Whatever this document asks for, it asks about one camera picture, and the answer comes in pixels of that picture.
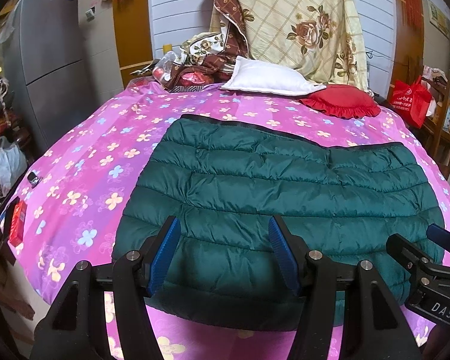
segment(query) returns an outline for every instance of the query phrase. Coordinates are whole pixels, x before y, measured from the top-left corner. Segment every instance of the beige floral blanket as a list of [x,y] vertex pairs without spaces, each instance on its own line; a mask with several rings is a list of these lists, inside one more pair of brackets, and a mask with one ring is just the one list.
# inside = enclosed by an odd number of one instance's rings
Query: beige floral blanket
[[238,1],[253,59],[288,66],[316,83],[367,89],[365,45],[353,0]]

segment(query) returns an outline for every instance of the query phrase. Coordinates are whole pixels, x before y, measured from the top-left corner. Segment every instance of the refrigerator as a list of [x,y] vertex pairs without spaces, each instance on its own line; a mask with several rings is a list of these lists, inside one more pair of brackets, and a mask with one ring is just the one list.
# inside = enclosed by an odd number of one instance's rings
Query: refrigerator
[[77,0],[21,0],[3,44],[13,110],[43,155],[99,102],[84,62]]

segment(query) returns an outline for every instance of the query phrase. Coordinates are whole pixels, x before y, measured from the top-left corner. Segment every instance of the red shopping bag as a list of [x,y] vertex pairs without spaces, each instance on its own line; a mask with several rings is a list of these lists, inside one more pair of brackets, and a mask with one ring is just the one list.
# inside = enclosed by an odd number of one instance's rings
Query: red shopping bag
[[421,84],[422,76],[408,85],[402,81],[395,82],[390,105],[405,123],[420,128],[425,121],[432,94]]

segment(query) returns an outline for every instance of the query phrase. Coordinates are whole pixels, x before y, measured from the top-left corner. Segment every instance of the plastic bag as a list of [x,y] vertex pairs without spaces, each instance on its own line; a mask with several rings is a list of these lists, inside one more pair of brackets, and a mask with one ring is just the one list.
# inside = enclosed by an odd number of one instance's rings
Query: plastic bag
[[2,28],[0,29],[0,44],[6,42],[10,35],[12,35],[13,31],[15,31],[15,27],[13,27],[13,20],[15,18],[15,12],[17,10],[18,4],[21,0],[18,0],[12,11],[8,14],[5,23],[3,23]]
[[196,86],[196,85],[210,85],[214,83],[214,78],[209,74],[203,74],[199,71],[193,71],[189,73],[184,73],[178,79],[177,85],[182,86]]
[[422,77],[408,85],[397,80],[390,105],[405,123],[420,128],[425,121],[432,94],[421,85]]
[[11,190],[12,185],[27,170],[27,159],[17,143],[10,144],[7,138],[0,137],[0,186],[3,196]]
[[160,61],[154,67],[151,75],[162,85],[170,80],[172,74],[173,61],[177,58],[177,55],[173,51],[167,52]]

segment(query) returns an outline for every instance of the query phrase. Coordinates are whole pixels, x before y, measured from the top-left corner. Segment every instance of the pink floral bedsheet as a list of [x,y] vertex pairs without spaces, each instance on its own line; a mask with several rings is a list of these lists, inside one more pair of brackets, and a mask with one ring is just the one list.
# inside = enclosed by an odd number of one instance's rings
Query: pink floral bedsheet
[[[186,113],[255,123],[324,146],[402,142],[424,169],[450,231],[450,187],[392,111],[342,120],[287,98],[246,96],[217,86],[170,94],[151,83],[125,90],[67,133],[33,165],[43,181],[32,190],[24,180],[17,189],[28,207],[23,243],[12,249],[46,302],[52,302],[78,261],[111,261],[116,228],[138,175],[166,129]],[[450,254],[444,263],[450,265]],[[165,360],[284,360],[294,338],[294,332],[236,331],[148,311]],[[422,344],[433,324],[404,312]],[[106,320],[112,354],[123,358],[108,293]],[[334,329],[329,360],[338,358],[341,333],[341,327]]]

